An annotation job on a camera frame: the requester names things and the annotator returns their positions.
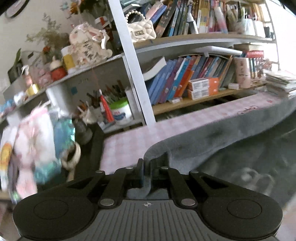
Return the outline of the stack of paper booklets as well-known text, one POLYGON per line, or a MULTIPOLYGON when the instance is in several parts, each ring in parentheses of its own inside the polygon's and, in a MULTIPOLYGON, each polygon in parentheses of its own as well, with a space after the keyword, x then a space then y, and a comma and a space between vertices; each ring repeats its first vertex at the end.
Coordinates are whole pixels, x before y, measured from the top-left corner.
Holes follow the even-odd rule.
POLYGON ((266 90, 284 98, 295 97, 295 76, 276 73, 266 73, 266 90))

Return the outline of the yellow tape roll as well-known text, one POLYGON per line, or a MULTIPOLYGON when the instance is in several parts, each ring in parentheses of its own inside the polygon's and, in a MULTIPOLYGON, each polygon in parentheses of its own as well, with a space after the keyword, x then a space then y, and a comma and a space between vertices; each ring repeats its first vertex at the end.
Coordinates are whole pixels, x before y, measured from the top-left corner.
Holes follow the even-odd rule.
POLYGON ((34 96, 38 94, 38 92, 39 92, 39 87, 35 83, 31 84, 26 90, 27 96, 34 96))

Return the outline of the pink wrapped flower bouquet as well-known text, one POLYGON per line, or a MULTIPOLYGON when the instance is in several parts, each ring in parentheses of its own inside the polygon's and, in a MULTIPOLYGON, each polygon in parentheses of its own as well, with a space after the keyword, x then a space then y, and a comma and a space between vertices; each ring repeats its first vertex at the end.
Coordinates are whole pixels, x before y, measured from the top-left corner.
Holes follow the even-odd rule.
POLYGON ((62 170, 74 179, 81 156, 70 116, 47 104, 34 108, 16 126, 7 126, 1 139, 1 190, 17 203, 49 184, 62 170))

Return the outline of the white power adapter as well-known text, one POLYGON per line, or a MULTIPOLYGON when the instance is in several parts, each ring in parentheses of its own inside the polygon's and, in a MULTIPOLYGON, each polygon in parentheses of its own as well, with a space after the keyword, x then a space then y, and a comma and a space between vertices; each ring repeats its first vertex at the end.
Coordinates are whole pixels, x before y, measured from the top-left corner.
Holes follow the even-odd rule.
POLYGON ((239 87, 239 84, 237 84, 237 83, 230 83, 230 84, 228 84, 228 89, 230 89, 230 90, 239 90, 240 87, 239 87))

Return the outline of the round wall clock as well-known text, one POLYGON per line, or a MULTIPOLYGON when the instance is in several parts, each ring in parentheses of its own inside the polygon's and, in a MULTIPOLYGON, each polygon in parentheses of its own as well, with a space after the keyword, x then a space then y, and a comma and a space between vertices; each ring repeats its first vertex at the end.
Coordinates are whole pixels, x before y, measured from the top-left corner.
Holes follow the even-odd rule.
POLYGON ((13 3, 5 12, 4 15, 7 19, 17 17, 28 5, 29 0, 18 0, 13 3))

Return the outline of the white bar desk lamp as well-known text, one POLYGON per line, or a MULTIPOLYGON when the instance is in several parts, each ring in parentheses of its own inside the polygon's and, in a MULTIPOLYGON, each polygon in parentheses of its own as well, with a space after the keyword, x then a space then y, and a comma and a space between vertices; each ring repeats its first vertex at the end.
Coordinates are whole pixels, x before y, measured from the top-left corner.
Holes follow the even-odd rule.
POLYGON ((196 48, 193 50, 195 53, 201 53, 204 54, 206 57, 209 55, 217 54, 217 55, 234 55, 234 56, 240 56, 243 54, 242 51, 229 49, 229 48, 223 48, 223 47, 217 47, 217 46, 205 46, 196 48))

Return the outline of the orange white medicine box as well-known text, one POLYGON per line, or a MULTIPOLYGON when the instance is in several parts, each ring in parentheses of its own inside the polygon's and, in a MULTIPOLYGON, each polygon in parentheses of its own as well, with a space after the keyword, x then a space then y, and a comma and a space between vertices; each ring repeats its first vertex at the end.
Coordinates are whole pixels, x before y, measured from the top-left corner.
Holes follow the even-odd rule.
POLYGON ((197 78, 190 80, 188 83, 188 89, 195 91, 198 89, 209 88, 211 90, 219 87, 219 78, 197 78))
POLYGON ((204 97, 216 95, 218 94, 219 90, 207 88, 207 89, 197 89, 192 91, 188 89, 187 92, 188 92, 188 98, 190 100, 196 100, 196 99, 201 99, 204 97))

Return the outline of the white jar green lid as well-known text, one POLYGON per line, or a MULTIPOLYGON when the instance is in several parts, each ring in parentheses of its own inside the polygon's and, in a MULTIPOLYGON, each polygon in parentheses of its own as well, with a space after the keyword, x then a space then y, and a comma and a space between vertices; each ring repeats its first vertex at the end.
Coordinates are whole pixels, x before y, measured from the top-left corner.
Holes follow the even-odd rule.
POLYGON ((126 97, 110 104, 110 109, 117 125, 123 126, 133 120, 132 111, 126 97))

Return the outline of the orange white medicine box upper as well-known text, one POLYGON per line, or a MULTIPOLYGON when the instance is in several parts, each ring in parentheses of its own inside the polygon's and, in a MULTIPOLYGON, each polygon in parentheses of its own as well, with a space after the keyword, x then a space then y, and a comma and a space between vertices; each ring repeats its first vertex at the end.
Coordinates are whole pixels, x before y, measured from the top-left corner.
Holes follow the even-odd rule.
POLYGON ((211 90, 219 87, 219 78, 197 78, 190 80, 188 83, 188 89, 195 91, 198 89, 209 88, 211 90))

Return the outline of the white spray bottle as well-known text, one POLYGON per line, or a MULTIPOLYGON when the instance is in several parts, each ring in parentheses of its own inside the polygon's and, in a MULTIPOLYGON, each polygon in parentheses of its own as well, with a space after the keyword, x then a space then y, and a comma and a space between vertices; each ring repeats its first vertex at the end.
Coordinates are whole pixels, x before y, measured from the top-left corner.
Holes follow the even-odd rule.
POLYGON ((198 32, 197 24, 191 13, 188 13, 187 22, 189 23, 190 33, 198 34, 199 32, 198 32))

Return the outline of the pink cartoon desk mat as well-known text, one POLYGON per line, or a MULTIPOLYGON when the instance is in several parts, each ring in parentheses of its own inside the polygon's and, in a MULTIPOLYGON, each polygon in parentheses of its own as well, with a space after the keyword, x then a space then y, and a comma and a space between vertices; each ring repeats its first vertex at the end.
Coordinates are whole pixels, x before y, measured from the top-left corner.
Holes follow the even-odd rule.
POLYGON ((155 155, 178 147, 209 154, 272 128, 294 111, 295 98, 264 92, 118 133, 104 140, 99 168, 111 174, 135 165, 156 144, 155 155))

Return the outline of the pink cartoon cylinder tin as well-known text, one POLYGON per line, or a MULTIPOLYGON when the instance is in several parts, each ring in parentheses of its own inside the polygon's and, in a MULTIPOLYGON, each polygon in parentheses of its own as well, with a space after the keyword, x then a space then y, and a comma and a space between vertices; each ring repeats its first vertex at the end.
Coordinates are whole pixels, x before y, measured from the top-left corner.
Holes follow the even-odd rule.
POLYGON ((251 87, 251 77, 249 69, 249 59, 242 57, 235 57, 235 73, 236 82, 239 84, 240 88, 250 88, 251 87))

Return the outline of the white quilted pearl handbag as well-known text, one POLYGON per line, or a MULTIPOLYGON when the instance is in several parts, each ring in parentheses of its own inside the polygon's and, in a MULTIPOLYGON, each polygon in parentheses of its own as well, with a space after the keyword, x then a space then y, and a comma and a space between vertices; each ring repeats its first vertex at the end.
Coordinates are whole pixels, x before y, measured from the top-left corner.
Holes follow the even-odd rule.
POLYGON ((157 35, 154 30, 152 21, 147 20, 141 12, 136 10, 129 11, 125 15, 125 21, 133 43, 156 39, 157 35), (140 16, 142 18, 141 21, 129 23, 128 18, 132 14, 137 14, 138 16, 140 16))

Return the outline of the floral rabbit figurine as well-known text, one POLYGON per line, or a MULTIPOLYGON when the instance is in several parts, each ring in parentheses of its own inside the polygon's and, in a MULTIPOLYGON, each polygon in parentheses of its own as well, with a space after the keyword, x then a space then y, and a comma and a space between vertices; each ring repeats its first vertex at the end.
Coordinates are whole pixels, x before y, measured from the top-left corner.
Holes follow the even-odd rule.
POLYGON ((77 25, 69 35, 69 53, 74 57, 75 65, 94 65, 110 58, 113 53, 106 47, 108 40, 105 30, 94 28, 88 22, 77 25))

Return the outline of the orange white medicine box lower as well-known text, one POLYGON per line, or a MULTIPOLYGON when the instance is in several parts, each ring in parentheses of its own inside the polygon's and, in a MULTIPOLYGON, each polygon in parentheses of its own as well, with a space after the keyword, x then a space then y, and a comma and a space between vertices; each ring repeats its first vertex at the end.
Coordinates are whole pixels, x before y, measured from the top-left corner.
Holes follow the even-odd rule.
POLYGON ((197 89, 192 91, 188 89, 187 92, 188 92, 188 98, 190 100, 196 100, 196 99, 201 99, 204 97, 216 95, 218 94, 219 90, 207 88, 207 89, 197 89))

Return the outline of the grey fleece garment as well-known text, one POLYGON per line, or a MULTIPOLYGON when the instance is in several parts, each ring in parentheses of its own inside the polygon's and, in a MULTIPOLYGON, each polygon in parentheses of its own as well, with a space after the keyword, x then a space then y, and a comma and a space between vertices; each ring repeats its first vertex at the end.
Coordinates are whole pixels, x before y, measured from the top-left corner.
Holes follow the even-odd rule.
POLYGON ((151 172, 197 170, 270 196, 285 207, 295 197, 295 99, 226 118, 167 138, 144 155, 144 185, 129 199, 166 199, 151 172))

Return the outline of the dark round pot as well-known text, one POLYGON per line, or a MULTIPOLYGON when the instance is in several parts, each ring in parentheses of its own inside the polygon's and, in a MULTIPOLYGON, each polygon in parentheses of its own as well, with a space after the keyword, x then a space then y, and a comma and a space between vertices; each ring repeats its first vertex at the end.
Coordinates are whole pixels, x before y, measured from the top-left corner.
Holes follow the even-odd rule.
POLYGON ((73 125, 75 127, 75 141, 80 145, 86 145, 92 139, 92 130, 82 119, 74 119, 73 125))

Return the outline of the red round jar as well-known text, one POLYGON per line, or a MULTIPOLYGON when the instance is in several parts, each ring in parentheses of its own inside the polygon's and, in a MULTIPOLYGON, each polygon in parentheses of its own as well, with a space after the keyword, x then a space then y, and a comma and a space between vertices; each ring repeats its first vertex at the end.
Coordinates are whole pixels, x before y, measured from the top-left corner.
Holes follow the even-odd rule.
POLYGON ((55 57, 53 57, 50 64, 50 72, 53 81, 60 80, 67 75, 67 71, 65 70, 62 61, 55 59, 55 57))

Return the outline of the pink blue gradient bottle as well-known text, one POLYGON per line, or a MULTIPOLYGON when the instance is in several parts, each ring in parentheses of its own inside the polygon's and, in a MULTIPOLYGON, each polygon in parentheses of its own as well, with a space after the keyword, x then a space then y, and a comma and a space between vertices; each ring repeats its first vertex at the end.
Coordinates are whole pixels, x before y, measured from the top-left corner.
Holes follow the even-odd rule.
POLYGON ((228 29, 227 29, 226 21, 225 21, 225 18, 224 18, 221 8, 219 6, 216 6, 214 8, 214 13, 215 13, 216 21, 218 23, 220 31, 222 33, 227 34, 228 29))

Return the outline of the red tassel pendant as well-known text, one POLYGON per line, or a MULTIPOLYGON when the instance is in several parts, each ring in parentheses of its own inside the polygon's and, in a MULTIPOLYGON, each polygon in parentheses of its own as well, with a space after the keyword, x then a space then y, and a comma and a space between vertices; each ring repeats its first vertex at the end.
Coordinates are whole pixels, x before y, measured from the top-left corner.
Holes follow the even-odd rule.
POLYGON ((101 103, 101 106, 103 107, 106 120, 108 123, 113 123, 115 121, 114 117, 112 115, 111 109, 110 109, 106 99, 104 98, 104 95, 103 95, 101 89, 99 89, 99 94, 100 94, 100 103, 101 103))

